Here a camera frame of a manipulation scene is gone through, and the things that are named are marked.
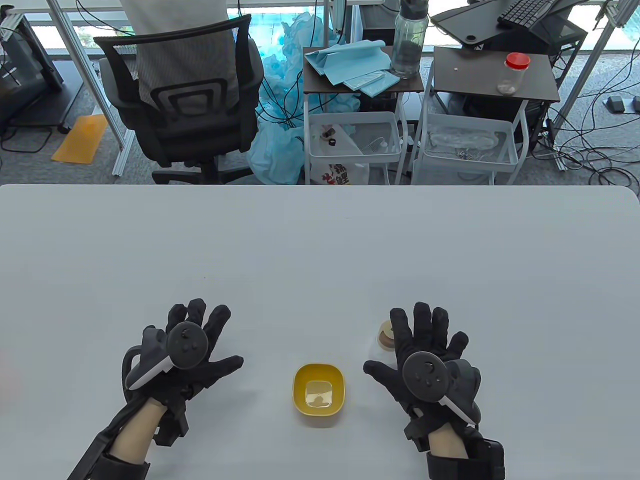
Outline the person's right hand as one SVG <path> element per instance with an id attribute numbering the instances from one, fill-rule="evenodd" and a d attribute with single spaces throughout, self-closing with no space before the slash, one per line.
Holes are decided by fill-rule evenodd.
<path id="1" fill-rule="evenodd" d="M 434 457 L 469 459 L 467 444 L 474 436 L 470 427 L 455 412 L 437 402 L 422 402 L 407 388 L 402 378 L 402 367 L 411 354 L 429 352 L 442 362 L 461 359 L 469 338 L 458 331 L 448 338 L 450 318 L 448 312 L 436 307 L 432 310 L 425 302 L 416 302 L 413 308 L 413 327 L 402 308 L 390 311 L 394 336 L 397 368 L 375 360 L 363 364 L 363 372 L 382 385 L 411 420 L 423 419 L 426 440 L 419 441 L 422 451 Z"/>

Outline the person's left hand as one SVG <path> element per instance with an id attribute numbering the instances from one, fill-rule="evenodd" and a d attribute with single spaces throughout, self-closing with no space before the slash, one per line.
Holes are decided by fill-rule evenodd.
<path id="1" fill-rule="evenodd" d="M 231 311 L 218 305 L 205 320 L 206 308 L 201 298 L 175 304 L 167 314 L 167 325 L 145 327 L 141 343 L 123 358 L 126 400 L 153 399 L 166 407 L 153 435 L 158 446 L 172 446 L 187 434 L 186 402 L 243 365 L 238 355 L 210 359 Z"/>

